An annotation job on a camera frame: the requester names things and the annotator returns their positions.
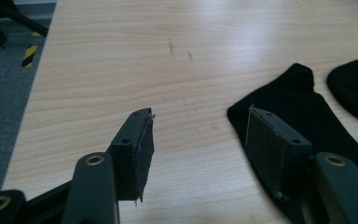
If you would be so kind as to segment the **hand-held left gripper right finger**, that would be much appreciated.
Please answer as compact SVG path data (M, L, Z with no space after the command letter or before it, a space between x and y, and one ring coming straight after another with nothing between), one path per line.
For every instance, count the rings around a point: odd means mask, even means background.
M249 109L245 153L274 198L299 198L311 151L311 142L284 120L267 110Z

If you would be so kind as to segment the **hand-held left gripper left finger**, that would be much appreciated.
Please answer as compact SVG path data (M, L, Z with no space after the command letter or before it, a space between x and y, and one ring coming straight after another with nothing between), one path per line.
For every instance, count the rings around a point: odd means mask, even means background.
M153 123L150 107L132 112L107 149L119 201L143 199L154 154Z

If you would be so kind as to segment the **yellow and black striped tape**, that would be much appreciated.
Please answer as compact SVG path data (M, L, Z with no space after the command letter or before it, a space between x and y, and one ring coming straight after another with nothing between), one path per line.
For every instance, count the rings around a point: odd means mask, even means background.
M27 47L27 49L24 53L23 59L22 59L22 63L21 63L22 67L31 67L32 66L33 59L34 59L37 49L38 49L37 43L33 43Z

